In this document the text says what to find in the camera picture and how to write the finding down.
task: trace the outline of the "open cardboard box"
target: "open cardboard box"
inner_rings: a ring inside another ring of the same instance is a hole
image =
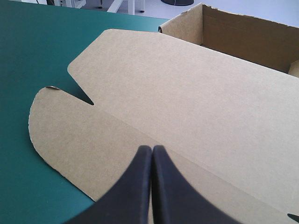
[[[198,4],[164,23],[161,33],[299,76],[299,29]]]
[[[195,28],[184,25],[192,20]],[[70,63],[94,105],[41,89],[29,117],[37,152],[97,200],[140,145],[164,145],[230,217],[295,224],[287,213],[299,214],[299,79],[283,72],[298,59],[298,29],[198,5],[161,30],[189,42],[110,29]]]

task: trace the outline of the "flattened cardboard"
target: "flattened cardboard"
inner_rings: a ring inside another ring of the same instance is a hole
[[[202,31],[198,40],[189,37],[193,29]],[[299,59],[299,28],[202,4],[161,25],[161,32],[284,73]]]
[[[93,199],[137,145],[162,144],[191,185],[236,220],[292,224],[286,214],[299,214],[296,77],[126,30],[102,33],[68,71],[94,106],[43,89],[29,131],[39,154]]]

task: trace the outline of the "table leg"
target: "table leg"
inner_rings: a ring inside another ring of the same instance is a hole
[[[135,0],[128,0],[128,14],[135,15]]]

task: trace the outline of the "white floor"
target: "white floor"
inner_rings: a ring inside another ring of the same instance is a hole
[[[97,9],[99,1],[100,0],[86,0],[86,5],[83,8],[99,10]],[[113,0],[103,0],[103,9],[101,11],[106,11],[112,1]],[[138,5],[136,5],[135,14],[171,19],[200,2],[224,11],[251,15],[289,26],[299,27],[299,0],[194,0],[194,4],[190,6],[171,6],[160,0],[145,0],[145,12],[140,13],[138,11]],[[127,2],[124,1],[118,13],[126,14],[127,11]]]

